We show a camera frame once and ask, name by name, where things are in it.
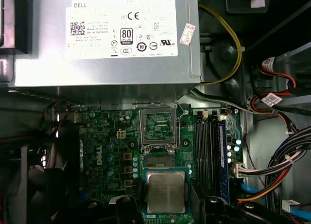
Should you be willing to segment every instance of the blue cable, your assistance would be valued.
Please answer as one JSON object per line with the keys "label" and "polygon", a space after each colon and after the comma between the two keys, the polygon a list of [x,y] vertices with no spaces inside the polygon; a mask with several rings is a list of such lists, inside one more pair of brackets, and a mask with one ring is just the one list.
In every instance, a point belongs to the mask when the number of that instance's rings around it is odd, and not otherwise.
{"label": "blue cable", "polygon": [[[242,184],[242,190],[250,193],[256,193],[258,190],[255,188],[252,188],[246,184]],[[298,217],[302,218],[308,221],[311,221],[311,213],[303,210],[299,210],[295,208],[294,206],[291,206],[291,214]]]}
{"label": "blue cable", "polygon": [[[248,186],[246,184],[242,184],[242,190],[246,191],[246,192],[249,192],[249,193],[256,193],[256,192],[258,192],[258,189],[252,188],[252,187],[250,187],[250,186]],[[260,199],[265,201],[266,200],[266,196],[262,196]]]}
{"label": "blue cable", "polygon": [[299,210],[293,206],[291,206],[291,214],[296,216],[296,217],[311,221],[311,213],[310,212]]}

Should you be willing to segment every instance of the barcode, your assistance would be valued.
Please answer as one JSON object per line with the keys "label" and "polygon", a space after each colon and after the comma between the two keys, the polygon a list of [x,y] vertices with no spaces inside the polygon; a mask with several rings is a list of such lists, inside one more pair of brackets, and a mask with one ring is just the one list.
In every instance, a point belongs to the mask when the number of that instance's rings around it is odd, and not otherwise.
{"label": "barcode", "polygon": [[70,35],[85,35],[86,25],[85,22],[72,21],[70,23]]}

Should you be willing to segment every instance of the screw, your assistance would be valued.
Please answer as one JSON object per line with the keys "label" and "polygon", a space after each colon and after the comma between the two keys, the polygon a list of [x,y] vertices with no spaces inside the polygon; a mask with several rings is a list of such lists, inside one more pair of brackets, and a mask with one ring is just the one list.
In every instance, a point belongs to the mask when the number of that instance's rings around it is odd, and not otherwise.
{"label": "screw", "polygon": [[97,203],[92,202],[91,204],[89,204],[87,207],[88,208],[95,208],[97,206]]}
{"label": "screw", "polygon": [[210,198],[209,201],[211,203],[217,203],[218,202],[217,198],[214,198],[214,197]]}
{"label": "screw", "polygon": [[254,205],[252,203],[245,203],[246,208],[254,208]]}

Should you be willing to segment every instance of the black plastic bracket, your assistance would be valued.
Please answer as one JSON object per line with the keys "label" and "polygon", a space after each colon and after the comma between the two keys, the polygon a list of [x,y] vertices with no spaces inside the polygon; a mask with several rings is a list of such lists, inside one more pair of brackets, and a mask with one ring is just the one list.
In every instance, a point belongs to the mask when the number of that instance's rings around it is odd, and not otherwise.
{"label": "black plastic bracket", "polygon": [[231,14],[266,13],[270,0],[226,0],[227,12]]}

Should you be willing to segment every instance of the cpu socket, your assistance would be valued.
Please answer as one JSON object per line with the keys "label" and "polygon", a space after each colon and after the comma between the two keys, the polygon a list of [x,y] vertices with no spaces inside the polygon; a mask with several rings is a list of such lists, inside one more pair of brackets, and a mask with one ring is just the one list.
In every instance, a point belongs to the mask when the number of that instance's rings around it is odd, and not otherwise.
{"label": "cpu socket", "polygon": [[150,104],[139,111],[142,151],[147,155],[153,148],[165,148],[173,155],[176,144],[176,106]]}

